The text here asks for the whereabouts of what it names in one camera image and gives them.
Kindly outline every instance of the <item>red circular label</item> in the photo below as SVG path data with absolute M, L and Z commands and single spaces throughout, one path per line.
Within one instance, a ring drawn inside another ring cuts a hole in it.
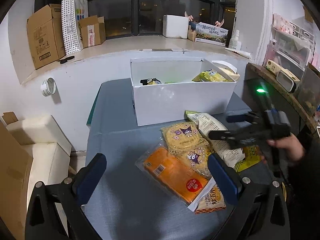
M 199 180 L 197 179 L 189 179 L 187 184 L 186 184 L 187 190 L 191 192 L 196 192 L 199 189 L 202 188 L 202 185 Z

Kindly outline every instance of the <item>metal screw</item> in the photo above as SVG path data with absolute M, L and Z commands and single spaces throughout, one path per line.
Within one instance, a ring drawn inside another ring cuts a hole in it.
M 41 187 L 42 186 L 42 182 L 41 181 L 38 181 L 37 183 L 36 183 L 36 187 Z
M 276 180 L 274 180 L 274 181 L 272 182 L 272 185 L 275 186 L 275 187 L 279 187 L 279 186 L 280 186 L 279 182 L 276 181 Z
M 63 182 L 64 182 L 64 184 L 70 184 L 72 182 L 72 179 L 71 178 L 65 178 Z
M 251 179 L 249 179 L 248 177 L 243 177 L 242 178 L 242 181 L 245 183 L 245 184 L 249 184 L 251 182 Z

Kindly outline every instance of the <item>blue tabletop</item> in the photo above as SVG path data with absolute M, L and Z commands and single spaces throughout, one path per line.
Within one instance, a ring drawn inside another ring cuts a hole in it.
M 226 113 L 248 111 L 250 108 L 233 93 Z M 246 125 L 226 123 L 225 116 L 214 117 L 228 129 Z M 171 123 L 137 126 L 130 79 L 101 85 L 88 138 L 86 164 L 96 153 L 103 153 L 107 169 L 84 212 L 102 239 L 203 239 L 217 232 L 233 209 L 227 204 L 226 210 L 196 215 L 135 166 L 135 161 L 159 142 L 160 129 Z M 242 174 L 254 182 L 271 182 L 270 173 L 262 163 Z

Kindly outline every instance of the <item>white bottle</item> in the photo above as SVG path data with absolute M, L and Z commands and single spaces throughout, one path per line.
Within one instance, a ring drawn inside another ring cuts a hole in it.
M 235 32 L 233 33 L 232 38 L 229 42 L 229 48 L 236 50 L 241 49 L 241 42 L 239 41 L 239 30 L 235 30 Z

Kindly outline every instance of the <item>white foam box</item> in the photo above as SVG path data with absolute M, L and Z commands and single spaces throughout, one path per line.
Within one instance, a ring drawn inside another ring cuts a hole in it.
M 184 119 L 184 111 L 223 113 L 236 82 L 200 57 L 150 57 L 131 60 L 131 81 L 138 126 Z M 202 71 L 216 70 L 231 82 L 193 82 Z M 162 82 L 145 85 L 141 79 Z
M 164 15 L 162 35 L 167 38 L 186 39 L 188 37 L 188 26 L 188 17 Z

